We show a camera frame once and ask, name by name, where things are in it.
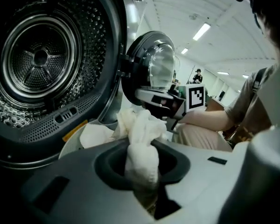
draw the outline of backpack strap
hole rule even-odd
[[[257,75],[256,75],[256,77],[254,79],[254,82],[253,82],[253,87],[252,87],[252,91],[253,91],[254,94],[260,88],[262,77],[263,77],[265,71],[266,71],[266,68],[263,68],[263,69],[261,69],[257,72]]]

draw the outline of person's arm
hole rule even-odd
[[[213,131],[228,130],[234,125],[225,111],[190,111],[179,123],[196,125]]]
[[[224,131],[240,124],[249,108],[252,97],[254,76],[245,82],[239,96],[224,111],[190,111],[179,123],[200,126],[213,131]]]

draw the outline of washing machine door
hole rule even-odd
[[[139,88],[167,91],[172,84],[175,48],[168,36],[151,31],[131,45],[121,65],[122,89],[130,102],[141,105],[135,91]]]
[[[125,37],[123,0],[0,0],[3,166],[48,164],[100,115]]]

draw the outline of ceiling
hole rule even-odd
[[[177,54],[184,48],[189,60],[216,73],[233,89],[240,90],[243,74],[275,63],[272,45],[255,24],[247,0],[146,0],[146,20],[174,42]],[[193,36],[207,22],[211,28],[198,40]]]

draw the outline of washing machine drum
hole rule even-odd
[[[135,89],[156,84],[162,74],[159,55],[174,54],[170,39],[154,32],[138,39],[122,62],[123,0],[6,2],[0,10],[0,161],[7,167],[55,159],[70,132],[102,112],[121,63],[129,73],[127,96],[137,103]],[[135,82],[139,72],[145,78]]]

